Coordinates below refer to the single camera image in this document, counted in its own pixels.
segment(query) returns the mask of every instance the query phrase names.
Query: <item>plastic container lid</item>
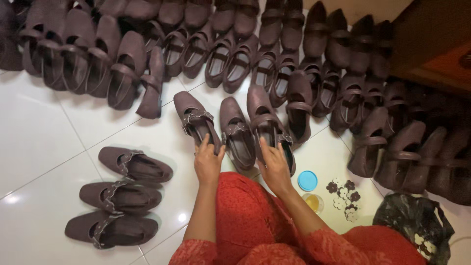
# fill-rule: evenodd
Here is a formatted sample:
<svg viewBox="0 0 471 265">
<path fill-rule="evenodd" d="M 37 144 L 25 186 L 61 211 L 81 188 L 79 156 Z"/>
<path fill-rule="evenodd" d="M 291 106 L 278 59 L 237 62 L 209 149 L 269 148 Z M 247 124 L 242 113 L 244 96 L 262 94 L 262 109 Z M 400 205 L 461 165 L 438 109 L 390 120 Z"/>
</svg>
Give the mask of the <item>plastic container lid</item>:
<svg viewBox="0 0 471 265">
<path fill-rule="evenodd" d="M 317 176 L 312 171 L 306 170 L 298 176 L 298 185 L 304 191 L 312 191 L 317 187 Z"/>
</svg>

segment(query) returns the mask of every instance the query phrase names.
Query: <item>tile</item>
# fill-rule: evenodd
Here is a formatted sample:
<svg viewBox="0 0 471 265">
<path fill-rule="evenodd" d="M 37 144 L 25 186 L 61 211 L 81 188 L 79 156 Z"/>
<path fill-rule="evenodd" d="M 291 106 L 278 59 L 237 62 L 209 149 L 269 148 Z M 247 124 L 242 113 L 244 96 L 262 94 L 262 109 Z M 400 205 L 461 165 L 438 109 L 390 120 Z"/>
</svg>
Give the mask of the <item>tile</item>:
<svg viewBox="0 0 471 265">
<path fill-rule="evenodd" d="M 114 181 L 120 176 L 98 161 L 98 153 L 105 146 L 143 150 L 173 169 L 173 178 L 162 183 L 159 189 L 162 202 L 149 215 L 158 222 L 159 230 L 154 238 L 141 245 L 146 253 L 188 224 L 198 190 L 198 179 L 193 168 L 193 138 L 182 132 L 181 120 L 174 104 L 170 103 L 162 108 L 159 120 L 141 119 L 87 150 L 103 179 Z"/>
<path fill-rule="evenodd" d="M 0 75 L 0 198 L 84 151 L 53 91 L 25 71 Z"/>
<path fill-rule="evenodd" d="M 162 105 L 171 102 L 176 93 L 184 90 L 178 78 L 172 78 L 170 82 L 164 83 Z M 57 91 L 56 94 L 83 145 L 89 149 L 141 119 L 141 116 L 135 112 L 144 96 L 145 89 L 142 85 L 139 91 L 139 98 L 131 109 L 123 111 L 110 108 L 106 99 L 98 99 L 90 95 L 75 95 L 68 91 Z"/>
<path fill-rule="evenodd" d="M 358 177 L 348 171 L 347 163 L 350 155 L 345 144 L 330 129 L 324 129 L 294 152 L 296 174 L 291 178 L 293 187 L 302 196 L 306 192 L 301 190 L 297 183 L 298 175 L 305 170 L 316 174 L 318 184 L 310 193 L 317 194 L 323 199 L 324 209 L 319 216 L 339 234 L 346 233 L 355 226 L 371 225 L 376 209 L 383 200 L 381 193 L 369 179 Z M 342 184 L 347 180 L 353 181 L 356 191 L 361 196 L 359 218 L 354 223 L 347 221 L 344 211 L 333 206 L 333 199 L 338 196 L 329 193 L 326 186 L 334 178 L 339 178 Z M 266 186 L 263 178 L 257 176 L 256 180 L 261 182 L 262 186 Z"/>
<path fill-rule="evenodd" d="M 101 181 L 83 152 L 0 200 L 0 264 L 128 265 L 139 247 L 97 250 L 64 235 L 67 222 L 94 208 L 79 199 L 80 188 Z"/>
<path fill-rule="evenodd" d="M 203 67 L 200 70 L 200 73 L 194 78 L 190 79 L 186 77 L 183 72 L 180 73 L 177 78 L 181 81 L 183 86 L 187 91 L 192 90 L 193 88 L 201 85 L 202 83 L 206 82 L 206 76 L 204 75 L 204 70 L 206 69 L 206 64 L 203 65 Z"/>
<path fill-rule="evenodd" d="M 130 265 L 149 265 L 149 263 L 147 263 L 146 257 L 142 256 Z"/>
<path fill-rule="evenodd" d="M 186 230 L 187 226 L 180 229 L 180 231 L 176 232 L 171 237 L 167 238 L 157 247 L 145 253 L 149 265 L 168 264 L 173 256 L 173 253 L 177 251 L 178 247 L 182 243 Z"/>
</svg>

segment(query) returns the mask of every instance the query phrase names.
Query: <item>tile grout line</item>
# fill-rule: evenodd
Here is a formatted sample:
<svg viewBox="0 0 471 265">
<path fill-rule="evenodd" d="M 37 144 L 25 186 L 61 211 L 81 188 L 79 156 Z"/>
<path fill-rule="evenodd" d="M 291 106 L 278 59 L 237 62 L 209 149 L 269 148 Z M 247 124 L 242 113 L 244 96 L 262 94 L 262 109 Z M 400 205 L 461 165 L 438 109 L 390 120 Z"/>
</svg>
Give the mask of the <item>tile grout line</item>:
<svg viewBox="0 0 471 265">
<path fill-rule="evenodd" d="M 53 92 L 54 92 L 54 97 L 55 97 L 55 98 L 57 99 L 57 101 L 59 102 L 59 105 L 60 105 L 60 107 L 61 107 L 61 109 L 62 109 L 62 111 L 63 111 L 65 117 L 66 117 L 67 120 L 69 121 L 70 126 L 72 126 L 72 129 L 73 129 L 73 131 L 75 132 L 75 135 L 77 135 L 77 138 L 79 139 L 80 143 L 82 144 L 83 149 L 84 149 L 84 150 L 87 150 L 87 148 L 85 148 L 85 145 L 83 144 L 82 139 L 80 138 L 80 136 L 79 136 L 77 130 L 75 129 L 75 126 L 73 125 L 72 121 L 70 120 L 69 115 L 67 115 L 67 112 L 65 111 L 64 106 L 62 106 L 62 102 L 61 102 L 61 100 L 59 99 L 59 97 L 57 96 L 56 91 L 53 91 Z"/>
<path fill-rule="evenodd" d="M 71 157 L 71 158 L 67 159 L 66 161 L 64 161 L 64 162 L 60 163 L 59 165 L 57 165 L 57 166 L 55 166 L 55 167 L 53 167 L 53 168 L 49 169 L 47 172 L 45 172 L 45 173 L 41 174 L 40 176 L 38 176 L 38 177 L 36 177 L 36 178 L 34 178 L 34 179 L 32 179 L 32 180 L 28 181 L 27 183 L 25 183 L 25 184 L 21 185 L 20 187 L 18 187 L 18 188 L 16 188 L 16 189 L 14 189 L 13 191 L 11 191 L 10 193 L 8 193 L 7 195 L 5 195 L 5 196 L 1 197 L 1 198 L 0 198 L 0 200 L 4 199 L 6 196 L 8 196 L 8 195 L 10 195 L 10 194 L 12 194 L 12 193 L 15 193 L 16 191 L 18 191 L 18 190 L 19 190 L 19 189 L 21 189 L 22 187 L 24 187 L 24 186 L 26 186 L 26 185 L 30 184 L 31 182 L 33 182 L 33 181 L 35 181 L 35 180 L 39 179 L 40 177 L 42 177 L 42 176 L 44 176 L 45 174 L 47 174 L 47 173 L 51 172 L 52 170 L 56 169 L 57 167 L 61 166 L 61 165 L 62 165 L 62 164 L 64 164 L 64 163 L 68 162 L 69 160 L 71 160 L 71 159 L 73 159 L 73 158 L 75 158 L 75 157 L 79 156 L 79 155 L 80 155 L 80 154 L 82 154 L 83 152 L 85 152 L 85 150 L 84 150 L 84 151 L 82 151 L 82 152 L 80 152 L 80 153 L 78 153 L 78 154 L 76 154 L 75 156 L 73 156 L 73 157 Z"/>
</svg>

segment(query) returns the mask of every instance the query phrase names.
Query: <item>flower-shaped decoration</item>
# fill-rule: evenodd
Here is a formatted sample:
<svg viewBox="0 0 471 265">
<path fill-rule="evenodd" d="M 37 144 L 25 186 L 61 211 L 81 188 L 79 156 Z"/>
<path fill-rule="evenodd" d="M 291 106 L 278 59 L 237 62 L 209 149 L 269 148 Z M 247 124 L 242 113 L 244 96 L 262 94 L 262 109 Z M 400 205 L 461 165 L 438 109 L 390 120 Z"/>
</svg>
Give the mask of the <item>flower-shaped decoration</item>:
<svg viewBox="0 0 471 265">
<path fill-rule="evenodd" d="M 423 243 L 423 237 L 419 236 L 418 234 L 415 234 L 415 235 L 414 235 L 414 242 L 415 242 L 417 245 L 422 245 L 422 243 Z"/>
<path fill-rule="evenodd" d="M 353 183 L 350 180 L 347 180 L 347 183 L 345 183 L 345 188 L 348 190 L 354 190 L 355 189 L 355 183 Z"/>
<path fill-rule="evenodd" d="M 352 193 L 352 195 L 350 196 L 350 200 L 351 201 L 358 201 L 360 199 L 360 194 L 358 194 L 358 191 Z"/>
<path fill-rule="evenodd" d="M 357 214 L 357 212 L 347 214 L 347 221 L 350 221 L 350 222 L 353 223 L 353 222 L 355 222 L 357 219 L 358 219 L 358 214 Z"/>
<path fill-rule="evenodd" d="M 357 201 L 353 201 L 351 205 L 355 207 L 357 210 L 360 209 L 360 204 Z"/>
<path fill-rule="evenodd" d="M 345 207 L 347 206 L 347 204 L 345 203 L 345 200 L 340 198 L 340 197 L 337 197 L 335 199 L 333 199 L 333 206 L 339 210 L 343 210 L 345 209 Z"/>
<path fill-rule="evenodd" d="M 353 207 L 349 208 L 347 206 L 347 208 L 345 208 L 345 217 L 347 217 L 349 214 L 352 214 L 352 213 L 355 213 L 355 212 L 356 212 L 355 208 L 353 208 Z"/>
<path fill-rule="evenodd" d="M 337 187 L 340 187 L 341 184 L 342 184 L 342 182 L 340 181 L 339 178 L 334 178 L 334 179 L 333 179 L 333 183 L 337 184 Z"/>
<path fill-rule="evenodd" d="M 339 189 L 339 196 L 343 199 L 347 199 L 347 192 L 348 192 L 347 188 L 341 187 Z"/>
<path fill-rule="evenodd" d="M 333 182 L 330 182 L 329 185 L 327 185 L 326 188 L 329 191 L 329 193 L 337 192 L 337 184 L 335 184 Z"/>
</svg>

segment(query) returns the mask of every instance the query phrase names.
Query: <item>red dress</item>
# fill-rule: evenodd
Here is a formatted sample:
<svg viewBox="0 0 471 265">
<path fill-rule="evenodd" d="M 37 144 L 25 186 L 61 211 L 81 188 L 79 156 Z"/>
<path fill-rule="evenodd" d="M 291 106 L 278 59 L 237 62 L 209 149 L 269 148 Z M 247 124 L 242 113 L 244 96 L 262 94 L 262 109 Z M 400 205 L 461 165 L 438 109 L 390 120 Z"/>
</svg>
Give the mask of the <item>red dress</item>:
<svg viewBox="0 0 471 265">
<path fill-rule="evenodd" d="M 169 264 L 426 264 L 409 241 L 383 226 L 343 235 L 325 227 L 300 236 L 278 198 L 235 172 L 219 176 L 216 234 L 217 243 L 183 241 Z"/>
</svg>

